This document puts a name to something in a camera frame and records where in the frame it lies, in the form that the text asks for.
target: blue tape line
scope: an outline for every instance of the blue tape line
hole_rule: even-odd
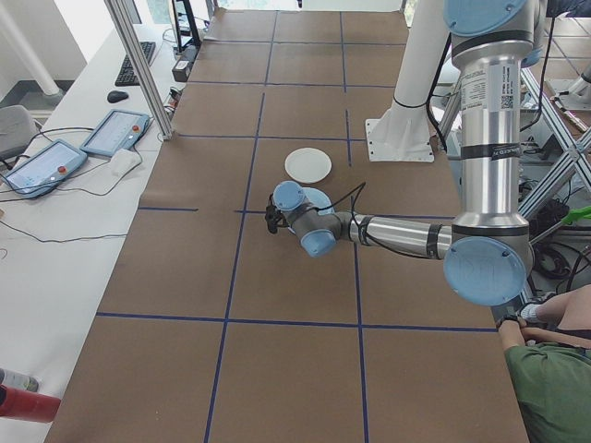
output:
[[[202,321],[223,323],[223,318],[217,317],[187,317],[187,316],[157,316],[154,314],[122,314],[118,312],[103,312],[96,313],[96,317],[110,317],[110,318],[140,318],[144,320],[174,320],[174,321]]]
[[[359,278],[359,256],[357,245],[353,244],[353,257],[355,264],[355,289],[357,299],[357,335],[359,337],[359,370],[361,373],[361,401],[363,406],[363,434],[365,443],[369,443],[368,420],[368,390],[366,382],[366,356],[363,343],[363,314],[361,309],[361,280]]]
[[[277,29],[278,11],[275,11],[275,21],[273,22],[273,35],[271,36],[271,49],[269,50],[269,60],[267,61],[267,74],[265,75],[265,85],[269,81],[269,71],[271,70],[271,58],[273,55],[273,43],[275,42],[275,30]]]
[[[344,123],[347,128],[347,161],[349,163],[349,167],[353,166],[353,153],[351,152],[351,131],[349,125],[349,110],[344,110]]]
[[[283,41],[268,41],[268,40],[218,40],[218,39],[204,39],[203,42],[210,43],[277,43],[277,44],[345,44],[351,46],[369,45],[369,46],[406,46],[406,43],[384,43],[384,42],[283,42]]]
[[[314,137],[281,137],[281,136],[200,136],[190,134],[177,134],[184,138],[258,138],[260,140],[311,140],[311,141],[347,141],[346,138],[314,138]],[[365,141],[363,138],[351,138],[351,141]]]
[[[253,325],[270,325],[270,326],[309,326],[318,328],[358,328],[356,323],[339,323],[339,322],[317,322],[317,321],[291,321],[291,320],[263,320],[250,318],[220,318],[220,317],[190,317],[190,316],[164,316],[155,314],[129,314],[119,312],[104,312],[99,311],[96,317],[113,317],[113,318],[138,318],[145,320],[168,320],[168,321],[195,321],[206,323],[236,323],[236,324],[253,324]],[[402,329],[402,330],[432,330],[439,332],[496,332],[494,328],[461,328],[461,327],[446,327],[446,326],[416,326],[416,325],[361,325],[363,329]]]
[[[339,12],[339,22],[341,24],[341,52],[343,53],[343,89],[347,92],[347,69],[344,61],[343,12]]]
[[[222,368],[222,357],[223,357],[223,347],[225,345],[225,334],[227,332],[228,324],[226,322],[223,323],[222,328],[222,337],[220,338],[220,349],[218,350],[218,360],[215,364],[215,375],[213,376],[213,386],[211,388],[211,397],[210,397],[210,409],[207,413],[207,424],[205,425],[205,435],[203,436],[203,442],[208,443],[210,440],[210,433],[211,433],[211,421],[213,419],[213,408],[215,406],[215,398],[218,393],[218,384],[220,381],[220,372]]]
[[[269,326],[310,326],[315,328],[357,328],[354,323],[335,323],[330,321],[290,321],[290,320],[257,320],[250,318],[229,318],[229,323],[241,325],[269,325]]]
[[[305,87],[322,87],[322,88],[341,88],[342,84],[331,83],[273,83],[260,81],[214,81],[214,80],[189,80],[187,83],[195,85],[247,85],[247,86],[305,86]],[[380,89],[394,89],[395,85],[347,85],[348,88],[380,88]]]
[[[432,330],[437,332],[497,332],[495,328],[468,328],[451,326],[417,325],[363,325],[364,329]]]
[[[160,208],[157,206],[139,206],[138,210],[172,210],[179,212],[197,212],[198,208]]]
[[[259,121],[257,122],[257,132],[256,132],[256,136],[255,136],[255,143],[252,148],[252,158],[250,159],[250,171],[248,173],[247,191],[246,191],[245,197],[244,197],[243,210],[246,210],[247,204],[248,204],[248,196],[250,194],[250,184],[252,181],[255,158],[257,156],[257,146],[259,144],[260,122],[262,121],[262,113],[263,113],[264,106],[265,106],[265,93],[263,92],[262,97],[260,98]],[[212,420],[213,412],[215,409],[215,400],[216,400],[217,389],[218,389],[218,384],[219,384],[219,380],[220,380],[220,372],[222,370],[223,348],[225,345],[225,336],[226,336],[226,332],[227,332],[228,324],[229,324],[228,318],[230,317],[230,310],[232,308],[232,298],[234,296],[236,273],[238,270],[238,260],[240,259],[240,246],[242,245],[242,236],[244,234],[244,224],[245,224],[246,217],[247,217],[246,213],[243,213],[241,220],[240,220],[240,231],[238,233],[238,240],[236,242],[236,253],[235,253],[235,257],[234,257],[234,266],[232,268],[232,280],[230,280],[230,289],[228,291],[228,301],[226,303],[226,308],[225,308],[224,323],[223,323],[223,329],[222,329],[222,338],[220,339],[220,349],[218,351],[218,360],[217,360],[217,364],[215,367],[215,376],[213,378],[213,387],[211,388],[210,409],[208,412],[207,425],[205,428],[205,436],[203,438],[204,443],[209,443],[209,440],[210,440],[211,420]]]

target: white desk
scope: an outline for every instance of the white desk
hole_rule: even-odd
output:
[[[157,42],[151,72],[164,100],[174,82],[171,44],[163,42],[166,26],[138,26],[142,41]],[[43,129],[62,126],[95,127],[110,109],[127,109],[149,114],[139,86],[116,88],[115,78],[125,55],[113,32],[82,71],[66,97]],[[129,98],[110,104],[110,90],[126,90]],[[3,221],[44,239],[65,239],[127,233],[139,196],[151,173],[161,146],[158,127],[152,125],[137,145],[143,157],[106,197],[82,192],[53,192],[34,201],[1,203]],[[75,146],[88,133],[50,134]],[[49,142],[37,138],[27,150],[31,155]],[[89,159],[80,172],[103,162]],[[115,183],[109,165],[66,182],[63,187],[81,187],[103,192]],[[15,198],[0,194],[0,200]],[[40,393],[62,397],[104,289],[117,260],[123,238],[41,244],[0,225],[0,367],[38,378]],[[0,441],[42,442],[50,425],[0,419]]]

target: blue joint cap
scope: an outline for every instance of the blue joint cap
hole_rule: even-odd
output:
[[[525,287],[524,262],[508,245],[488,237],[465,237],[450,246],[443,262],[445,279],[465,300],[502,305]]]
[[[544,50],[544,48],[536,48],[536,49],[534,49],[521,62],[521,67],[530,67],[530,66],[535,65],[537,62],[539,62],[539,59],[542,57],[542,51],[543,50]]]
[[[304,235],[299,243],[306,249],[309,256],[320,257],[331,252],[336,245],[336,240],[332,231],[317,229]]]
[[[445,0],[443,19],[452,34],[478,37],[515,17],[526,0]]]
[[[296,182],[281,182],[273,191],[273,201],[279,210],[294,210],[305,200],[304,188]]]

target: green object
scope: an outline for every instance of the green object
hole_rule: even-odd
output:
[[[581,219],[591,219],[591,206],[580,208],[579,210],[569,210],[569,213],[561,220],[561,223],[571,224]]]
[[[541,343],[514,346],[505,358],[531,443],[589,443],[591,358],[585,350]]]

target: white disc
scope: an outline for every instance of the white disc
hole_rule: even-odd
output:
[[[331,158],[321,150],[302,148],[285,159],[285,171],[299,183],[316,183],[331,171]]]

